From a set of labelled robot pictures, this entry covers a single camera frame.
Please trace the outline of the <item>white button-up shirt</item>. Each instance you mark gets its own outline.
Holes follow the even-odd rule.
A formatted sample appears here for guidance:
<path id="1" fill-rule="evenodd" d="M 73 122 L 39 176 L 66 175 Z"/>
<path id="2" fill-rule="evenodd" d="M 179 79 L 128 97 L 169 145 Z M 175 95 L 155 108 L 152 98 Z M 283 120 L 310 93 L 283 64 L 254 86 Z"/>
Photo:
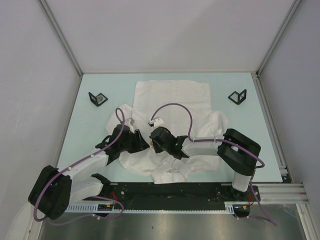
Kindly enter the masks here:
<path id="1" fill-rule="evenodd" d="M 133 105 L 120 106 L 125 118 L 134 119 L 144 140 L 150 142 L 152 127 L 148 122 L 161 118 L 163 127 L 174 136 L 218 137 L 227 130 L 228 119 L 212 109 L 210 85 L 190 80 L 139 81 L 135 85 Z M 136 174 L 150 176 L 156 184 L 185 182 L 193 173 L 216 171 L 222 159 L 198 155 L 176 159 L 152 147 L 138 153 L 121 153 L 120 164 Z"/>

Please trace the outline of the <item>round blue picture brooch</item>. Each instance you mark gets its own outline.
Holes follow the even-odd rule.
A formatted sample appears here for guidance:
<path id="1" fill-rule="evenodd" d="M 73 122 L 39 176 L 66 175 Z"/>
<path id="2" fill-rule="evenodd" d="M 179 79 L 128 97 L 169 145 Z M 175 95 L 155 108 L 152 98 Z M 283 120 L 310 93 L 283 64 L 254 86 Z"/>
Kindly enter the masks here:
<path id="1" fill-rule="evenodd" d="M 97 95 L 96 99 L 97 99 L 97 102 L 100 103 L 103 101 L 104 98 L 101 95 Z"/>

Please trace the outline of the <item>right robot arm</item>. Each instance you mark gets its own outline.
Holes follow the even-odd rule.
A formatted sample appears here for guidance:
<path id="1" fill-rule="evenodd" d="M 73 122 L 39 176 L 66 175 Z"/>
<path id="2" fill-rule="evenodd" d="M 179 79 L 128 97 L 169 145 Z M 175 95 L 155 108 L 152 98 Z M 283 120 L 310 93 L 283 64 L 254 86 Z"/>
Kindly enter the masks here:
<path id="1" fill-rule="evenodd" d="M 176 159 L 195 156 L 220 157 L 233 171 L 231 196 L 242 201 L 249 194 L 249 185 L 257 168 L 265 164 L 259 159 L 261 146 L 239 131 L 228 128 L 223 138 L 174 136 L 167 128 L 157 127 L 149 136 L 154 151 L 167 152 Z"/>

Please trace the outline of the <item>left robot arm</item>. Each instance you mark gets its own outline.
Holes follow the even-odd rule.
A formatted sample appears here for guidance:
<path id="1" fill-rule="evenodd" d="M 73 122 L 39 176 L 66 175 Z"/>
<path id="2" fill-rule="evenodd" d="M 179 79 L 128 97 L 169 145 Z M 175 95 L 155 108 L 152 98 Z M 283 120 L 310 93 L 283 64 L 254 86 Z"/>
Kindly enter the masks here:
<path id="1" fill-rule="evenodd" d="M 111 182 L 98 169 L 117 160 L 121 153 L 135 154 L 149 149 L 138 129 L 118 124 L 112 134 L 96 145 L 97 151 L 82 162 L 60 170 L 47 165 L 40 172 L 28 202 L 34 211 L 42 212 L 50 220 L 59 218 L 69 204 L 96 196 L 105 200 L 110 196 Z"/>

